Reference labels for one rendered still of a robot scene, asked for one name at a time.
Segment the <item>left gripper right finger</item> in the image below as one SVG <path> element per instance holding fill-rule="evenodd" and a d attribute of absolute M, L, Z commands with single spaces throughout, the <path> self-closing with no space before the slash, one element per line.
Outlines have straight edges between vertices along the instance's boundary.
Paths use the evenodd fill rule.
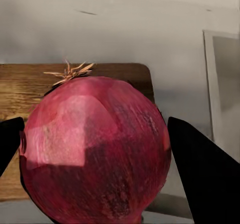
<path fill-rule="evenodd" d="M 240 164 L 186 121 L 167 129 L 195 224 L 240 224 Z"/>

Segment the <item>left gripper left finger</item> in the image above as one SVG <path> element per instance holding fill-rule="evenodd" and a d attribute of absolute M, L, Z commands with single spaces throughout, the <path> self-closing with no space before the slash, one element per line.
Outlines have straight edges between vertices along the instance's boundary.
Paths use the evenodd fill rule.
<path fill-rule="evenodd" d="M 17 149 L 21 139 L 19 131 L 24 131 L 22 117 L 0 122 L 0 177 L 4 173 Z"/>

